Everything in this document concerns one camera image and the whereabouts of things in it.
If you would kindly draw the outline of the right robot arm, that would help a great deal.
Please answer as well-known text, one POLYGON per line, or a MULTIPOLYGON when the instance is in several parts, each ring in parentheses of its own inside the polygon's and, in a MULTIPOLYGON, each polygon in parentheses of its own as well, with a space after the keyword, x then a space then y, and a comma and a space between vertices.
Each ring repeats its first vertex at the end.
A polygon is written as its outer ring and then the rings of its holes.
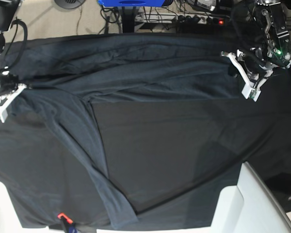
POLYGON ((28 28, 25 22, 17 18, 19 8, 23 1, 21 0, 0 0, 0 121, 4 123, 8 117, 7 108, 13 102, 13 100, 19 96, 23 90, 28 86, 19 82, 17 75, 10 73, 10 70, 14 68, 20 61, 28 40, 28 28), (20 46, 20 50, 16 59, 7 66, 2 64, 7 53, 9 52, 13 42, 11 42, 8 48, 5 48, 4 33, 8 32, 13 26, 16 26, 16 31, 19 27, 23 29, 23 41, 20 46))

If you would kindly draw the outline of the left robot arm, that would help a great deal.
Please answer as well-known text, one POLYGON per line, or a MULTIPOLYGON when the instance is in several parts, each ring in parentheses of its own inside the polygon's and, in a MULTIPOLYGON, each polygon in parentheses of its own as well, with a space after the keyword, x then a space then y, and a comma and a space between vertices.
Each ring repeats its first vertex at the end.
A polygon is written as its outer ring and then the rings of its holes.
POLYGON ((233 75, 242 78, 242 95, 257 101, 274 71, 291 67, 291 37, 282 3, 241 0, 231 8, 230 20, 240 46, 221 56, 230 60, 233 75))

